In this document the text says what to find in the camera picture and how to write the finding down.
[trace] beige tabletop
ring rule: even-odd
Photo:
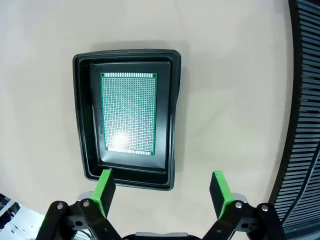
[[[55,200],[73,204],[93,190],[81,160],[72,58],[157,48],[182,56],[174,189],[117,187],[114,227],[122,236],[203,236],[216,220],[213,170],[253,206],[267,201],[289,121],[291,32],[285,0],[2,0],[0,193],[45,213]]]

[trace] silver screw head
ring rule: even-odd
[[[237,202],[235,203],[235,207],[236,207],[237,209],[242,208],[242,203],[239,202],[239,201],[237,201]]]
[[[267,212],[268,211],[268,206],[267,205],[262,205],[261,209],[262,209],[262,211]]]
[[[63,207],[64,207],[64,205],[63,205],[62,203],[59,203],[59,204],[56,206],[56,208],[59,209],[59,210],[62,209]]]
[[[83,206],[84,206],[84,207],[88,207],[89,204],[90,204],[89,201],[84,201],[84,202],[83,202]]]

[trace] black object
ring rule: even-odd
[[[320,237],[320,3],[289,0],[294,73],[289,126],[269,199],[289,239]]]
[[[157,73],[155,155],[107,151],[104,147],[100,74]],[[73,83],[85,176],[98,180],[113,169],[118,185],[170,190],[175,179],[175,113],[181,73],[176,50],[136,49],[77,54]]]
[[[101,198],[105,209],[114,191]],[[91,199],[83,199],[72,206],[66,202],[53,202],[44,218],[36,240],[71,240],[76,232],[89,229],[94,240],[198,240],[199,237],[181,234],[136,233],[121,238],[111,223],[104,218]],[[229,240],[235,231],[246,232],[251,240],[285,240],[285,233],[272,204],[262,203],[254,208],[242,201],[228,204],[221,218],[214,223],[203,240]]]

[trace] cable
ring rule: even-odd
[[[282,226],[286,223],[286,221],[288,220],[290,214],[295,210],[295,207],[297,206],[297,204],[299,203],[301,197],[305,193],[307,185],[308,185],[308,183],[310,181],[310,178],[312,176],[312,173],[315,170],[319,154],[320,154],[320,141],[318,142],[318,144],[317,144],[317,146],[315,148],[315,151],[314,151],[314,154],[312,156],[312,160],[311,160],[310,166],[308,168],[308,171],[306,172],[306,176],[305,176],[305,179],[304,179],[303,184],[301,186],[301,189],[300,189],[298,195],[296,196],[295,200],[293,201],[292,205],[290,206],[290,208],[288,209],[288,211],[284,215],[283,219],[281,220]]]
[[[91,239],[91,235],[89,233],[87,233],[87,232],[85,232],[83,230],[78,230],[78,232],[81,232],[81,233],[87,235]]]

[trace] table surface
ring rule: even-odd
[[[92,191],[75,115],[72,58],[115,49],[181,53],[171,191],[120,187],[109,219],[124,236],[216,220],[214,170],[256,206],[278,172],[291,107],[285,0],[0,2],[0,193],[40,213]],[[234,239],[245,239],[237,234]]]

